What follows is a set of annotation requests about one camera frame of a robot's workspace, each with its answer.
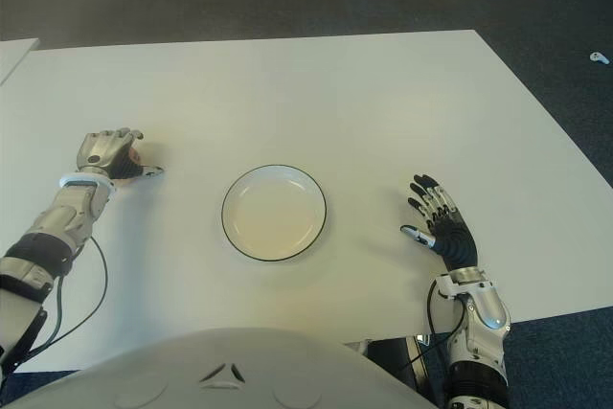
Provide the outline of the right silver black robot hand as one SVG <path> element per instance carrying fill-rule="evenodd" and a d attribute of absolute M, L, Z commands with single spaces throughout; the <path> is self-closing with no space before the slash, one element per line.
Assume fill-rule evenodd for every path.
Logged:
<path fill-rule="evenodd" d="M 476 242 L 451 195 L 433 177 L 416 174 L 410 183 L 408 204 L 419 213 L 427 230 L 405 224 L 400 232 L 443 259 L 446 269 L 478 265 Z"/>

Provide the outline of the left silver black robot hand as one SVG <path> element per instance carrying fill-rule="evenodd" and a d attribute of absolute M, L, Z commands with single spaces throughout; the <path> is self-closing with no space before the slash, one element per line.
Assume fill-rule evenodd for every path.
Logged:
<path fill-rule="evenodd" d="M 140 154 L 133 145 L 143 140 L 140 130 L 128 127 L 88 133 L 77 154 L 77 171 L 105 175 L 111 180 L 154 177 L 164 170 L 141 163 Z"/>

